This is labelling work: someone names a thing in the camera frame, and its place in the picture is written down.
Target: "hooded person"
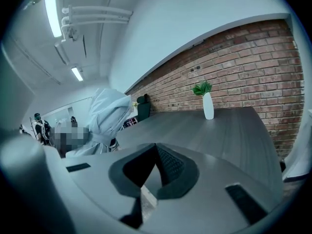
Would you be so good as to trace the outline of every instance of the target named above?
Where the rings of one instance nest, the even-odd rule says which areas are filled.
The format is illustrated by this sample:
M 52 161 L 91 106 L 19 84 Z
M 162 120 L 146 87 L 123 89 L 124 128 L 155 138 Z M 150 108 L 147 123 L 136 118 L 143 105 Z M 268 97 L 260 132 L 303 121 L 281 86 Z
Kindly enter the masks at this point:
M 92 98 L 88 114 L 88 140 L 86 143 L 66 153 L 66 157 L 86 156 L 109 152 L 111 140 L 130 115 L 131 97 L 115 89 L 98 89 Z M 66 138 L 71 144 L 79 142 L 76 138 Z

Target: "ceiling light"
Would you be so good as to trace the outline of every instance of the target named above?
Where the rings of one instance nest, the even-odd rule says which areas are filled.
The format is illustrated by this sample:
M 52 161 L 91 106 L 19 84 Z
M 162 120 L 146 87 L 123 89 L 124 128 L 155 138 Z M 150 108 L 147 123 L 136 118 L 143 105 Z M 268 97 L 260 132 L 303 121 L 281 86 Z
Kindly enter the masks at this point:
M 62 32 L 59 26 L 56 0 L 44 0 L 44 3 L 52 33 L 54 37 L 60 37 L 62 35 Z
M 75 76 L 77 77 L 78 81 L 83 80 L 77 68 L 72 68 L 72 71 L 75 74 Z

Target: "pipe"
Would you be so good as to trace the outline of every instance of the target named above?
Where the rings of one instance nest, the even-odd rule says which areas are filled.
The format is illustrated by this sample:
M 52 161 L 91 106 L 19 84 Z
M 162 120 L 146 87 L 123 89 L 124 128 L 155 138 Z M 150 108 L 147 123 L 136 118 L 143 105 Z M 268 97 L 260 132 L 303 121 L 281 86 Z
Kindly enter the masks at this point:
M 72 18 L 75 19 L 84 19 L 84 18 L 111 18 L 119 19 L 121 21 L 129 21 L 129 18 L 117 16 L 117 15 L 107 15 L 107 14 L 92 14 L 92 15 L 73 15 Z M 63 17 L 61 24 L 65 25 L 65 21 L 69 21 L 69 16 Z
M 68 6 L 68 20 L 69 23 L 73 22 L 73 7 L 71 5 Z
M 105 6 L 76 6 L 72 7 L 73 10 L 84 10 L 84 11 L 90 11 L 90 10 L 99 10 L 99 11 L 110 11 L 110 12 L 115 12 L 115 13 L 120 13 L 120 14 L 126 14 L 131 16 L 133 14 L 133 11 L 129 10 L 123 10 L 123 9 L 117 9 L 117 8 L 112 8 L 112 7 L 105 7 Z M 68 8 L 62 8 L 62 12 L 64 14 L 67 14 L 69 12 Z
M 123 24 L 127 24 L 127 21 L 83 21 L 83 22 L 76 22 L 76 23 L 72 23 L 72 24 L 65 24 L 62 26 L 62 28 L 67 28 L 67 27 L 71 27 L 71 26 L 75 26 L 75 25 L 84 25 L 84 24 L 92 24 L 92 23 L 123 23 Z

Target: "brick wall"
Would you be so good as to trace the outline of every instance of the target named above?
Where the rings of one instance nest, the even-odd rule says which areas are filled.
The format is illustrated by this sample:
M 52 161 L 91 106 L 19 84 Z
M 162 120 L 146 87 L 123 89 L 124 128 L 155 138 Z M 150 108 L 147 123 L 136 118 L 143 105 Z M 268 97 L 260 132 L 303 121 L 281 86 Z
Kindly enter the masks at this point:
M 191 88 L 213 84 L 214 108 L 252 106 L 280 157 L 293 146 L 304 104 L 299 52 L 284 20 L 246 24 L 205 39 L 154 70 L 127 94 L 148 94 L 152 112 L 202 110 Z

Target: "office chair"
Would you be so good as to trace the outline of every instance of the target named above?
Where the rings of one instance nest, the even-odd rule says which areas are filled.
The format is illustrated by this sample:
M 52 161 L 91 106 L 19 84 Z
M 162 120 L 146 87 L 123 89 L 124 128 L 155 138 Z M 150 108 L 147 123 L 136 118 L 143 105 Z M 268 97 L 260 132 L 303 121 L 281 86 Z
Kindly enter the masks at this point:
M 137 98 L 137 121 L 140 122 L 150 116 L 151 103 L 148 101 L 148 95 Z

